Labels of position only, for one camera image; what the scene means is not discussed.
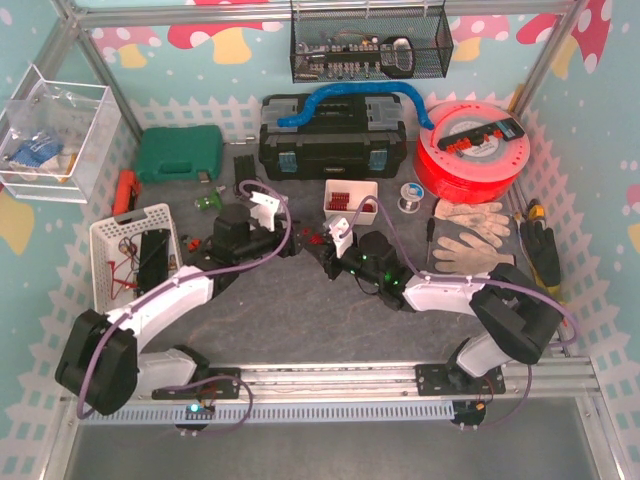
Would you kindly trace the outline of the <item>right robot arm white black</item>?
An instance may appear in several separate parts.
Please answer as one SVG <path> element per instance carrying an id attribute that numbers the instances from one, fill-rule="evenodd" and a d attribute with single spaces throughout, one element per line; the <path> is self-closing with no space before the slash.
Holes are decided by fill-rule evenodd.
<path id="1" fill-rule="evenodd" d="M 401 262 L 396 249 L 379 231 L 359 240 L 351 234 L 316 234 L 309 251 L 329 279 L 348 273 L 371 285 L 369 293 L 394 311 L 476 317 L 485 332 L 464 340 L 441 374 L 455 392 L 509 361 L 536 364 L 563 319 L 550 297 L 506 263 L 487 275 L 461 281 L 451 275 L 416 274 Z"/>

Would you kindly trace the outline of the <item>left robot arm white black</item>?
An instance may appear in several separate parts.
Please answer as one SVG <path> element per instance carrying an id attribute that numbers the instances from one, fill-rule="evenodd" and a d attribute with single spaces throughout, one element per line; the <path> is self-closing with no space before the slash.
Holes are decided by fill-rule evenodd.
<path id="1" fill-rule="evenodd" d="M 88 309 L 76 318 L 54 378 L 78 397 L 78 417 L 86 418 L 91 411 L 111 415 L 138 395 L 188 386 L 198 368 L 194 354 L 178 346 L 160 353 L 142 350 L 186 313 L 226 290 L 240 274 L 284 252 L 294 241 L 294 221 L 287 207 L 274 218 L 285 229 L 270 232 L 276 246 L 268 254 L 210 271 L 183 266 L 124 307 L 105 314 Z"/>

